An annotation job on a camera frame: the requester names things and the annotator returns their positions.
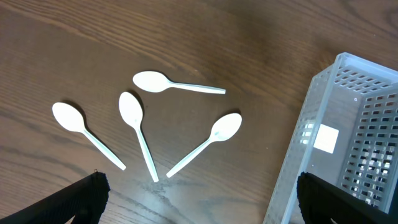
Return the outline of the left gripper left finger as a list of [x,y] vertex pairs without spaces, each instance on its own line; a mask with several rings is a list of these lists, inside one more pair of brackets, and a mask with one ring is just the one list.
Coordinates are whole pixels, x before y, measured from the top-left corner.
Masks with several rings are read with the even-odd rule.
[[109,199],[106,174],[91,175],[1,219],[7,223],[98,223]]

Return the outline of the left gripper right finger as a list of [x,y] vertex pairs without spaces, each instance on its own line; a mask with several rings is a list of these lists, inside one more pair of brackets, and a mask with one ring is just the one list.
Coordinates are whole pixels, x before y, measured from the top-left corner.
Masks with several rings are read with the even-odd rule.
[[297,198],[306,224],[397,223],[392,215],[368,205],[309,172],[302,172],[297,179]]

